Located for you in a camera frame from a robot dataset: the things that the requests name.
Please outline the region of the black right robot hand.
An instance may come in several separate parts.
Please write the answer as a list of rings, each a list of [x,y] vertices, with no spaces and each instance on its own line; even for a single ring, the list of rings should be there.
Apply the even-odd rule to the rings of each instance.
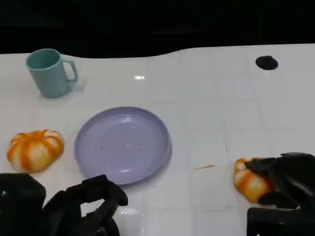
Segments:
[[[258,198],[261,205],[315,210],[315,157],[302,152],[282,153],[246,161],[245,166],[274,188]]]

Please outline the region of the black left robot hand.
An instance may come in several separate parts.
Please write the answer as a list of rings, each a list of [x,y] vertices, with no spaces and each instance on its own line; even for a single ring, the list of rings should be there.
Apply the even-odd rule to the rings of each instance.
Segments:
[[[81,205],[104,200],[96,210],[82,216]],[[119,236],[113,216],[127,206],[126,193],[105,175],[59,191],[42,209],[42,236]]]

